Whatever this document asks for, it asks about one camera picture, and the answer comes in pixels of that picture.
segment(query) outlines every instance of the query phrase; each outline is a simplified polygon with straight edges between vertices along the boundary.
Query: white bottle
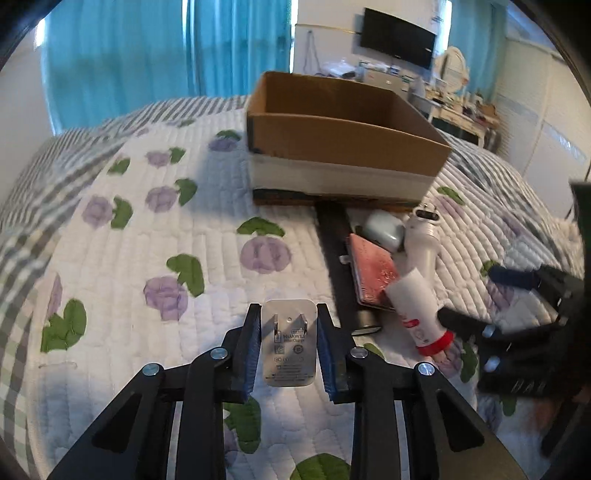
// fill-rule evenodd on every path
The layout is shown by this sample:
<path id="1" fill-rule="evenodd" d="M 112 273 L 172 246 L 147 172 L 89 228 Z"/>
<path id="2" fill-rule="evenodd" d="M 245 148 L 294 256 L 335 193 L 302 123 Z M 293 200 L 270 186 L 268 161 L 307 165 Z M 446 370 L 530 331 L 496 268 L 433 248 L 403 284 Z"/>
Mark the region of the white bottle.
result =
<path id="1" fill-rule="evenodd" d="M 439 224 L 441 217 L 435 208 L 421 205 L 413 210 L 405 224 L 404 250 L 407 254 L 407 270 L 416 268 L 433 287 L 435 260 L 441 249 Z"/>
<path id="2" fill-rule="evenodd" d="M 435 294 L 416 268 L 385 291 L 421 355 L 433 356 L 449 346 L 453 333 L 437 320 Z"/>

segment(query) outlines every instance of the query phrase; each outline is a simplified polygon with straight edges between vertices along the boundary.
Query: quilted bedspread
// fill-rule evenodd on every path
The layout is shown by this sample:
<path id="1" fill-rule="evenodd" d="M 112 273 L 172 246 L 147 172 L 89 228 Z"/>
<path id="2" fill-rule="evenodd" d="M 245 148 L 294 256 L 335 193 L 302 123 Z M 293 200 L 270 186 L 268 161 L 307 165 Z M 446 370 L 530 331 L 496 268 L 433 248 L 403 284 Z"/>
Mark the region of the quilted bedspread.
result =
<path id="1" fill-rule="evenodd" d="M 39 285 L 31 325 L 27 416 L 42 478 L 144 364 L 191 362 L 241 325 L 249 303 L 308 298 L 327 303 L 337 321 L 313 210 L 252 203 L 243 115 L 146 127 L 86 190 Z M 503 329 L 553 320 L 534 295 L 487 278 L 495 262 L 560 266 L 505 206 L 451 163 L 427 200 L 443 217 L 441 305 Z M 425 360 L 395 317 L 356 341 L 391 363 Z M 539 478 L 543 404 L 477 395 L 476 358 L 473 346 L 455 342 L 431 361 Z M 320 374 L 299 388 L 271 388 L 261 377 L 246 405 L 225 411 L 228 477 L 346 480 L 353 407 L 331 404 Z M 402 470 L 408 477 L 404 451 Z"/>

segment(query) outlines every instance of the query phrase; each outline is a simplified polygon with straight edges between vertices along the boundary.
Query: white wardrobe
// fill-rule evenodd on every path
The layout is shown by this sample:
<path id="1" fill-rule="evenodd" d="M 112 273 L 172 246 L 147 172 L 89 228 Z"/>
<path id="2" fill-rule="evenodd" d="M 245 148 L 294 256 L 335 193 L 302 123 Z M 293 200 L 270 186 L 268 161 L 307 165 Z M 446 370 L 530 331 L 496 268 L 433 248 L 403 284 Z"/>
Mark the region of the white wardrobe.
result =
<path id="1" fill-rule="evenodd" d="M 496 85 L 499 155 L 561 218 L 573 199 L 569 180 L 583 180 L 591 158 L 591 107 L 558 52 L 508 39 Z"/>

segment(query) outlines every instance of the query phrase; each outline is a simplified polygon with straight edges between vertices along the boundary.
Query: blue curtain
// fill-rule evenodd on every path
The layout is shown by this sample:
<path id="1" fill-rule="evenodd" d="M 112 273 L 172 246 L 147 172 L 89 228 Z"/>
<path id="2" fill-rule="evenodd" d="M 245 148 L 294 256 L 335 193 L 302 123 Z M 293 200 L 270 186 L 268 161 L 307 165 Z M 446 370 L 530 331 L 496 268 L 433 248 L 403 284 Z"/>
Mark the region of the blue curtain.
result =
<path id="1" fill-rule="evenodd" d="M 183 0 L 63 0 L 46 19 L 42 67 L 54 130 L 92 127 L 194 94 Z"/>
<path id="2" fill-rule="evenodd" d="M 261 73 L 288 71 L 291 0 L 195 0 L 192 6 L 201 95 L 245 95 Z"/>
<path id="3" fill-rule="evenodd" d="M 469 92 L 490 100 L 505 54 L 506 0 L 453 0 L 449 46 L 460 49 L 470 68 Z"/>
<path id="4" fill-rule="evenodd" d="M 249 93 L 289 67 L 290 0 L 62 0 L 42 71 L 56 133 L 147 103 Z"/>

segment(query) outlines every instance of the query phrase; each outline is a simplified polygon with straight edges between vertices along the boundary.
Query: cable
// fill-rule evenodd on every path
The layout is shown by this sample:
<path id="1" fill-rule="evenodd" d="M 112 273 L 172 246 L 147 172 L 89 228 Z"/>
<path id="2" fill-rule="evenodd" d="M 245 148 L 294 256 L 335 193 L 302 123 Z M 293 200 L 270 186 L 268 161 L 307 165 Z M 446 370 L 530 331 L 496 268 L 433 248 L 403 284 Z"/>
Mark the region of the cable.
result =
<path id="1" fill-rule="evenodd" d="M 314 39 L 314 32 L 312 30 L 308 30 L 308 34 L 306 35 L 306 58 L 304 59 L 304 74 L 308 73 L 308 57 L 310 56 L 310 47 L 313 48 L 312 53 L 314 54 L 314 58 L 316 59 L 316 73 L 320 73 L 320 62 L 318 60 L 318 51 L 316 50 L 316 41 Z"/>

